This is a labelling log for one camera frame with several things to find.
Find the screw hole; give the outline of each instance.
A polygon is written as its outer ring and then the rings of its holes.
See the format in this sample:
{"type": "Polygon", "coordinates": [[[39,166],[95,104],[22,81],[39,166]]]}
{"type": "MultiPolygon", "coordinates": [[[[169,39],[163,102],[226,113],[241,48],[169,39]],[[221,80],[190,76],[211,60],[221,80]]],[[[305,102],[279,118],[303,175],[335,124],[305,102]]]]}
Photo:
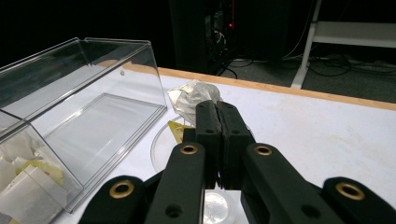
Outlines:
{"type": "Polygon", "coordinates": [[[126,185],[119,185],[118,187],[116,187],[116,192],[123,193],[123,192],[127,191],[128,189],[129,189],[129,187],[126,185]]]}
{"type": "Polygon", "coordinates": [[[358,191],[355,189],[352,189],[352,188],[343,187],[343,191],[345,191],[346,193],[353,195],[353,196],[359,195],[358,191]]]}
{"type": "Polygon", "coordinates": [[[181,211],[181,207],[178,204],[171,204],[166,207],[165,214],[170,218],[180,217],[183,212],[181,211]]]}
{"type": "Polygon", "coordinates": [[[254,150],[262,156],[269,156],[272,154],[271,148],[268,147],[255,147],[254,150]]]}
{"type": "Polygon", "coordinates": [[[198,147],[195,146],[184,146],[180,149],[181,153],[186,154],[186,155],[190,155],[190,154],[194,154],[195,152],[198,151],[198,147]]]}

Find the white shelf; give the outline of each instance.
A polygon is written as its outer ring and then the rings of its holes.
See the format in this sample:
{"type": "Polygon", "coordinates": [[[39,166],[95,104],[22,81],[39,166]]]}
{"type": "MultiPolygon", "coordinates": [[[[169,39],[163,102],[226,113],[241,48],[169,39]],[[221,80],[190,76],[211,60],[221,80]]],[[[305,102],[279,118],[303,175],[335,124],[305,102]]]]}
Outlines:
{"type": "Polygon", "coordinates": [[[294,89],[303,86],[313,42],[396,49],[396,23],[318,21],[321,1],[315,6],[303,60],[291,83],[294,89]]]}
{"type": "Polygon", "coordinates": [[[318,21],[314,42],[396,48],[396,24],[318,21]]]}

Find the white table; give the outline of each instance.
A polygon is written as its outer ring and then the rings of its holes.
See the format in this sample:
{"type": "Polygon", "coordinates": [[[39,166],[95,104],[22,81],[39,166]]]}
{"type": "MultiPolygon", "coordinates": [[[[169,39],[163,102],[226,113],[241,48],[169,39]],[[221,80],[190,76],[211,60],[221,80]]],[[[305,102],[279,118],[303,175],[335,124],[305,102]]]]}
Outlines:
{"type": "MultiPolygon", "coordinates": [[[[163,68],[160,74],[164,93],[191,78],[215,84],[223,100],[238,108],[256,141],[280,150],[307,181],[321,187],[329,177],[349,177],[396,208],[396,105],[163,68]]],[[[142,180],[155,175],[152,141],[177,116],[166,99],[168,111],[102,184],[119,175],[142,180]]],[[[238,193],[233,192],[236,203],[238,193]]],[[[53,223],[78,223],[92,196],[53,223]]],[[[248,223],[240,204],[235,223],[248,223]]]]}

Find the yellow paper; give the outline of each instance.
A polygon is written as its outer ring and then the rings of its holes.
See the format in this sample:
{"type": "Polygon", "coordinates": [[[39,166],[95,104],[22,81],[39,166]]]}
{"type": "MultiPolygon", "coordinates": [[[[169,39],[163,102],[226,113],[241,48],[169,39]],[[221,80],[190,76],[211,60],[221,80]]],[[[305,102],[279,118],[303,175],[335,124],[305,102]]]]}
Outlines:
{"type": "Polygon", "coordinates": [[[19,222],[17,222],[17,220],[15,219],[11,219],[8,224],[20,224],[19,222]]]}
{"type": "Polygon", "coordinates": [[[168,121],[168,126],[171,129],[176,142],[179,144],[183,141],[183,132],[185,128],[191,128],[189,125],[174,122],[172,120],[168,121]]]}
{"type": "Polygon", "coordinates": [[[16,173],[17,175],[22,171],[22,169],[25,169],[29,165],[33,165],[34,167],[37,167],[38,169],[42,170],[46,175],[51,177],[56,183],[58,183],[60,186],[64,184],[64,174],[62,171],[54,166],[48,165],[42,161],[27,161],[21,169],[17,169],[16,173]]]}

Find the clear plastic lid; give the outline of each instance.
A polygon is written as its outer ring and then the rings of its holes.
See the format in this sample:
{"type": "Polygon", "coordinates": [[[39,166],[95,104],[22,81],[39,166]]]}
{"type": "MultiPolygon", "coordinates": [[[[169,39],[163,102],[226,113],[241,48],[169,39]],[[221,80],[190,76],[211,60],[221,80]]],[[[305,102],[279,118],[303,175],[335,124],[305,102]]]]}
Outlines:
{"type": "Polygon", "coordinates": [[[78,183],[69,212],[167,109],[149,41],[71,39],[1,68],[0,92],[0,147],[30,126],[78,183]]]}

